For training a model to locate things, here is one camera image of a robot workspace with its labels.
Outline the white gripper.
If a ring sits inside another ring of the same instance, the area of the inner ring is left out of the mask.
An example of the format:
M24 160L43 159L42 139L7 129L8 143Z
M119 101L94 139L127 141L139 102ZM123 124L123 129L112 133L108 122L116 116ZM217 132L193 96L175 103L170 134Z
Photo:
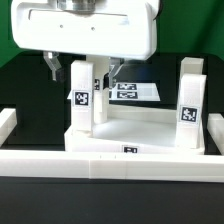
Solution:
M154 54L157 15L158 0L95 0L91 13L61 7L60 0L11 3L14 41L21 48L44 51L53 81L64 81L58 52L108 56L108 88L114 87L122 58L145 60Z

